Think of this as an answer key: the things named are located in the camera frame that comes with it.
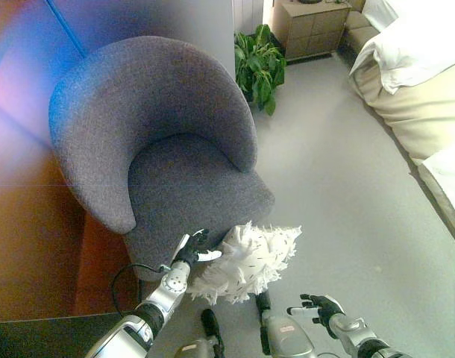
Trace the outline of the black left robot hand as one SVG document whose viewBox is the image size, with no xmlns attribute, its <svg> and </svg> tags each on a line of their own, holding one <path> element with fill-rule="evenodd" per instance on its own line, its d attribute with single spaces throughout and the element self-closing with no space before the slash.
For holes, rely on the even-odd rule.
<svg viewBox="0 0 455 358">
<path fill-rule="evenodd" d="M 208 229 L 200 229 L 194 234 L 184 234 L 173 254 L 172 263 L 183 261 L 190 266 L 197 262 L 213 261 L 222 256 L 208 239 Z"/>
</svg>

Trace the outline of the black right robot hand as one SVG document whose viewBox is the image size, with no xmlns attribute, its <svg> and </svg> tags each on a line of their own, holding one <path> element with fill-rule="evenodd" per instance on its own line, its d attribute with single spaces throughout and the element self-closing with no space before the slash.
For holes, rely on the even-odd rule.
<svg viewBox="0 0 455 358">
<path fill-rule="evenodd" d="M 335 314 L 345 314 L 340 304 L 329 295 L 301 294 L 300 299 L 302 300 L 300 307 L 288 307 L 286 312 L 289 315 L 310 318 L 314 324 L 321 324 L 331 338 L 338 339 L 330 329 L 329 321 Z"/>
</svg>

